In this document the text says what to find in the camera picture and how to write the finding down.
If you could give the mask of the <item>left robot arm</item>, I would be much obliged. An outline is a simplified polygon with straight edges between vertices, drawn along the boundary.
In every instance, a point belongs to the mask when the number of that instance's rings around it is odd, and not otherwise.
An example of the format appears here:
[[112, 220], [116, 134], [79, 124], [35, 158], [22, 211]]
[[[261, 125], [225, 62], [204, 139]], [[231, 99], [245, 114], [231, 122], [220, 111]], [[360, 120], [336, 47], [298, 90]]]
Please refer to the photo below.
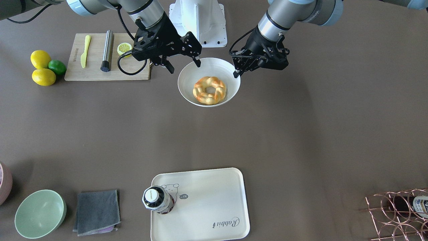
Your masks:
[[229, 49], [234, 78], [259, 68], [284, 70], [290, 51], [283, 41], [291, 27], [297, 22], [334, 25], [344, 8], [342, 0], [270, 0], [269, 5], [257, 26], [244, 34], [245, 45], [240, 50]]

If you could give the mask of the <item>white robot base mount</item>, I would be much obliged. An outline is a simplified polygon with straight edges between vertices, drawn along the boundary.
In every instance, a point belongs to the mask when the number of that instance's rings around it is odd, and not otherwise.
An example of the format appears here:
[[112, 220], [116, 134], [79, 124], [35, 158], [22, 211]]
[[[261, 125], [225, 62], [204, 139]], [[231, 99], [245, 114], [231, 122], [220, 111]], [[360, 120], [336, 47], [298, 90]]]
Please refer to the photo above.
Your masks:
[[224, 6], [217, 0], [176, 0], [169, 18], [179, 35], [192, 32], [204, 48], [227, 46]]

